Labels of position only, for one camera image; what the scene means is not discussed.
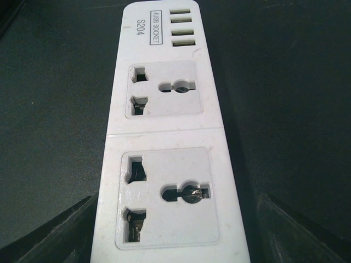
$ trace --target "white power strip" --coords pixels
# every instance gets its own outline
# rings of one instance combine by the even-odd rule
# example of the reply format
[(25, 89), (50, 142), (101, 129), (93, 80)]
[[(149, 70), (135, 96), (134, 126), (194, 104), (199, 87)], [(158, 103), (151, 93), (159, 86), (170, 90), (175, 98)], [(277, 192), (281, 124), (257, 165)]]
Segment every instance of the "white power strip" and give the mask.
[(249, 262), (199, 6), (123, 13), (91, 262)]

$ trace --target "black surface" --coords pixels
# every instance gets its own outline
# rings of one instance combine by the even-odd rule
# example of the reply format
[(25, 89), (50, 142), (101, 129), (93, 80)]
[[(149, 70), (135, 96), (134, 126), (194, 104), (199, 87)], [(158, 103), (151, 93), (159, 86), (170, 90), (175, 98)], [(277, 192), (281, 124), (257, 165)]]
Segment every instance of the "black surface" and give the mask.
[[(131, 1), (29, 0), (0, 39), (0, 247), (97, 192)], [(273, 195), (351, 238), (346, 1), (199, 1), (248, 245)]]

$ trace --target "dark tabletop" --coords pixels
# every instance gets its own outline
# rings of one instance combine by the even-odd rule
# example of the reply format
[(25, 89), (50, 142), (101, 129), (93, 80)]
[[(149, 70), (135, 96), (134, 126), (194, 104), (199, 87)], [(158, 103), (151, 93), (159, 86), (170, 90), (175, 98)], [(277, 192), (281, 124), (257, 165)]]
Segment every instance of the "dark tabletop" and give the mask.
[[(28, 0), (0, 39), (0, 247), (98, 191), (130, 2)], [(262, 193), (350, 239), (350, 4), (198, 2), (253, 262)]]

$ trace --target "white plastic casing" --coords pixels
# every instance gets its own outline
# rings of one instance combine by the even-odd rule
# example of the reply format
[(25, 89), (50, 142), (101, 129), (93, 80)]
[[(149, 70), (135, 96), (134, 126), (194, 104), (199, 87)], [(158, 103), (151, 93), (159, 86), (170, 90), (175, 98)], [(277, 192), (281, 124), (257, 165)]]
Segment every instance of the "white plastic casing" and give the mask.
[[(136, 81), (140, 68), (147, 81)], [(192, 90), (176, 92), (180, 83)], [(172, 90), (162, 92), (163, 85)], [(136, 115), (133, 103), (140, 98), (147, 103)], [(146, 180), (128, 183), (135, 157)], [(163, 200), (168, 187), (181, 191), (189, 184), (207, 188), (209, 198)], [(126, 210), (146, 211), (138, 242), (126, 238)], [(91, 262), (249, 261), (199, 6), (190, 0), (130, 4), (123, 12)]]

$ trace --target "usb port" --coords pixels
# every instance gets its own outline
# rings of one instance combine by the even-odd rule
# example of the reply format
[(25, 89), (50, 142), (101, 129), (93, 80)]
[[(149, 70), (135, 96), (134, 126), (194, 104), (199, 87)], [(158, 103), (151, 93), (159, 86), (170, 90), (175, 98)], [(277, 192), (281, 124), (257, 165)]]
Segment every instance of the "usb port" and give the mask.
[(170, 13), (171, 15), (190, 14), (190, 9), (170, 10), (169, 13)]
[(173, 30), (172, 35), (173, 36), (188, 36), (188, 35), (193, 35), (194, 30), (192, 29), (183, 29), (183, 30)]
[(186, 23), (191, 22), (191, 18), (171, 18), (171, 23)]
[(195, 40), (172, 41), (174, 47), (183, 47), (186, 45), (195, 45)]

